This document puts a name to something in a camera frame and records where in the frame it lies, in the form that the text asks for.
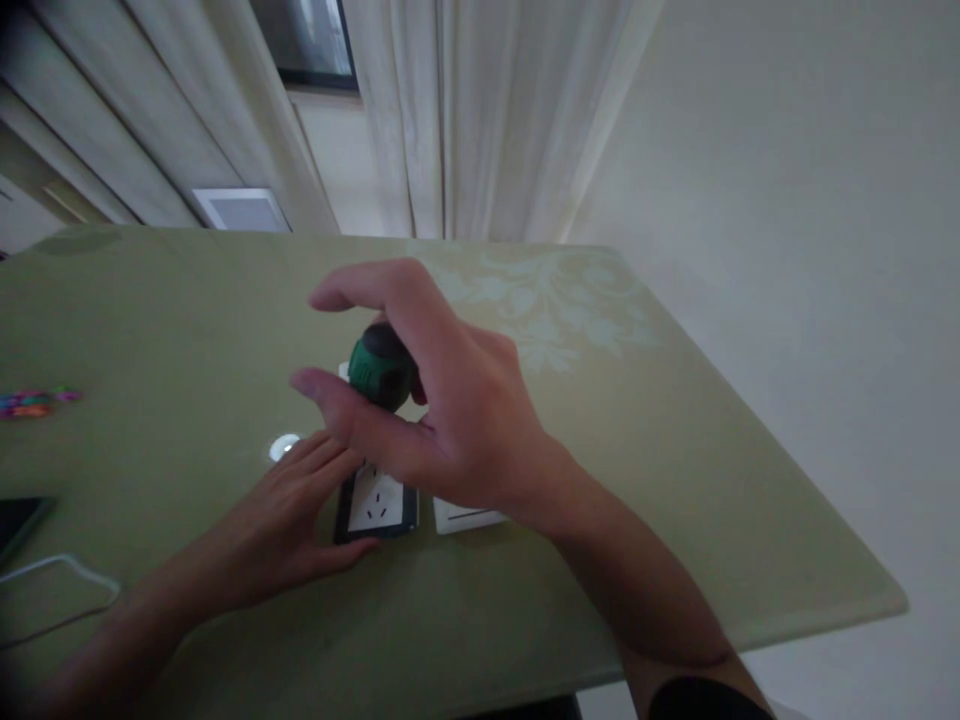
wall socket panel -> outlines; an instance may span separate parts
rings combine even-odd
[[[364,465],[343,484],[333,541],[346,544],[363,537],[394,538],[419,524],[419,496],[373,465]]]
[[[433,499],[433,515],[437,521],[437,535],[474,530],[508,519],[496,510],[460,507],[440,498]]]

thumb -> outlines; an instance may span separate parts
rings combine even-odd
[[[312,579],[335,575],[349,570],[364,556],[380,548],[380,541],[376,538],[363,538],[347,545],[315,548],[309,557],[308,573]]]
[[[304,368],[293,374],[290,384],[317,404],[327,430],[340,444],[393,475],[406,475],[429,452],[421,428],[377,407],[332,373]]]

green screwdriver handle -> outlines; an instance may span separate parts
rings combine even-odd
[[[354,390],[396,412],[410,397],[417,364],[388,322],[368,327],[353,346],[347,375]]]

window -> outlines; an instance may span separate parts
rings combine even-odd
[[[357,90],[340,0],[250,0],[284,85]]]

sleeve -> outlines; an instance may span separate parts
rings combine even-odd
[[[650,720],[773,720],[733,688],[697,677],[665,684],[650,704]]]

